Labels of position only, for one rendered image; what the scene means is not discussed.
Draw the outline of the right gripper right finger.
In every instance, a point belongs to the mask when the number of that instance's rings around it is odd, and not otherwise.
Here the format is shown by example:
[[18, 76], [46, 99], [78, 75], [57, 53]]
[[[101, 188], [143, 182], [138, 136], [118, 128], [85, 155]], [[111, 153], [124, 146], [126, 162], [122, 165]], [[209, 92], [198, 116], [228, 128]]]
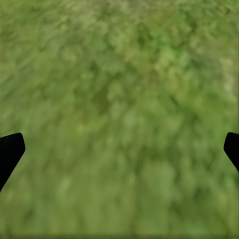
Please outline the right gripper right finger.
[[227, 134], [224, 151], [239, 171], [239, 134], [233, 132]]

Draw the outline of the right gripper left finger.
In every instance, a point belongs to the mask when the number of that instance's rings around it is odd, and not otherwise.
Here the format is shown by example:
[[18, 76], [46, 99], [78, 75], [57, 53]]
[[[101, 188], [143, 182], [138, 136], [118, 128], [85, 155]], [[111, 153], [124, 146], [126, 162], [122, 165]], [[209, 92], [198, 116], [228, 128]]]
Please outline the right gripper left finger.
[[0, 138], [0, 191], [25, 152], [22, 133]]

